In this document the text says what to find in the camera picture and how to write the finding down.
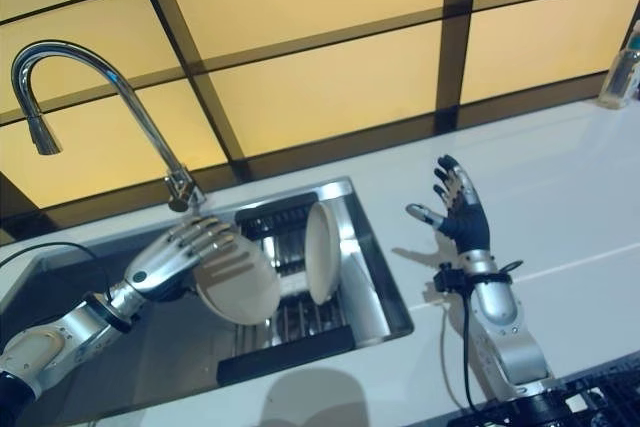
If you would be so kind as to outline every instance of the kitchen counter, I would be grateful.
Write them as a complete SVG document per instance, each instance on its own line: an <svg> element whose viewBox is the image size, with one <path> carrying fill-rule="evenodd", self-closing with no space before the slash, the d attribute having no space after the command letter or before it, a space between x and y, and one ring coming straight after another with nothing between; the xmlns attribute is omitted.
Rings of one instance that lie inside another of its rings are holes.
<svg viewBox="0 0 640 427"><path fill-rule="evenodd" d="M449 301L426 285L451 246L404 212L440 208L432 170L443 153L473 179L500 264L525 264L514 290L557 376L640 348L640 102L592 102L487 124L208 195L206 209L349 176L415 331L231 387L121 416L100 427L397 426L464 405L462 341ZM52 240L92 243L178 215L162 205L0 248L0 258ZM0 308L25 275L25 254L0 270ZM472 396L483 391L472 376Z"/></svg>

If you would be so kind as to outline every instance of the silver robotic arm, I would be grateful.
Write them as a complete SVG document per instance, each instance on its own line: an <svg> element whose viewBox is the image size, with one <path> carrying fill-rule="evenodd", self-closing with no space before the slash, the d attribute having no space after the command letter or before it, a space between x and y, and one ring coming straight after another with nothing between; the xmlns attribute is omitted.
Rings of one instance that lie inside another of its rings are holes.
<svg viewBox="0 0 640 427"><path fill-rule="evenodd" d="M161 235L128 266L124 280L90 293L58 320L13 337L0 356L0 427L13 425L26 405L76 366L129 332L148 300L160 300L193 267L224 255L234 234L210 217L192 219Z"/></svg>
<svg viewBox="0 0 640 427"><path fill-rule="evenodd" d="M522 305L511 289L508 271L519 263L498 268L490 251L489 224L469 176L449 155L438 159L438 164L434 173L444 188L436 184L434 190L447 208L446 217L421 204L406 208L456 244L458 265L440 265L436 288L463 297L478 365L496 399L516 406L509 425L564 425L545 423L571 412L553 394L559 383L527 329ZM475 410L470 398L469 403ZM517 412L526 413L520 418Z"/></svg>

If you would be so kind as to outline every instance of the chrome faucet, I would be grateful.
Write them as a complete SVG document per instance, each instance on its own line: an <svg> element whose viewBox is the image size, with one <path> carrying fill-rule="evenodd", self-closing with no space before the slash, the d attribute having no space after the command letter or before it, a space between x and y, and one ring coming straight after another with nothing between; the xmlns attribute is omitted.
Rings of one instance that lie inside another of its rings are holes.
<svg viewBox="0 0 640 427"><path fill-rule="evenodd" d="M52 155L60 153L62 150L43 118L38 101L33 95L33 90L31 90L31 71L33 67L40 60L51 56L68 57L87 64L100 72L113 84L138 121L138 125L147 134L162 160L167 164L168 172L164 177L164 181L171 194L169 207L176 212L185 212L189 206L197 210L198 205L204 201L202 191L187 168L178 161L131 85L106 60L80 45L61 40L34 42L18 53L11 66L13 91L27 119L31 139L36 144L38 153Z"/></svg>

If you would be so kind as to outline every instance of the dish rack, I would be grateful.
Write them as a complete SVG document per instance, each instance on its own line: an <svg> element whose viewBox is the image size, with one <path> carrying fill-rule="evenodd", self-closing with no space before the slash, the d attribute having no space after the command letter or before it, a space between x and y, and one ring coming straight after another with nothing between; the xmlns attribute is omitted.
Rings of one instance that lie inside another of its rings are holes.
<svg viewBox="0 0 640 427"><path fill-rule="evenodd" d="M233 357L218 364L220 385L355 348L340 287L320 306L313 302L306 287L306 223L317 200L313 193L303 194L236 214L240 232L264 251L289 293L264 324L235 326Z"/></svg>

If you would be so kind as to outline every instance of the kitchen sink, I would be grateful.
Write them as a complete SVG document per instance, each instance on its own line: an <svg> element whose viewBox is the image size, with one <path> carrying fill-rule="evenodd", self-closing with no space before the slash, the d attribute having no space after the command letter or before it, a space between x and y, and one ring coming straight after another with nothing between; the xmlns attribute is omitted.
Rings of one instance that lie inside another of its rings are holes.
<svg viewBox="0 0 640 427"><path fill-rule="evenodd" d="M331 207L340 230L340 284L316 306L304 289L282 298L263 324L240 326L211 312L197 295L148 303L135 328L81 365L28 407L19 426L75 423L224 387L295 365L366 348L413 331L360 201L348 178L295 189L216 211L269 257L281 281L301 285L304 235L314 202ZM170 225L90 247L111 283ZM57 318L87 291L103 291L104 274L82 252L36 257L5 306L0 347L20 330Z"/></svg>

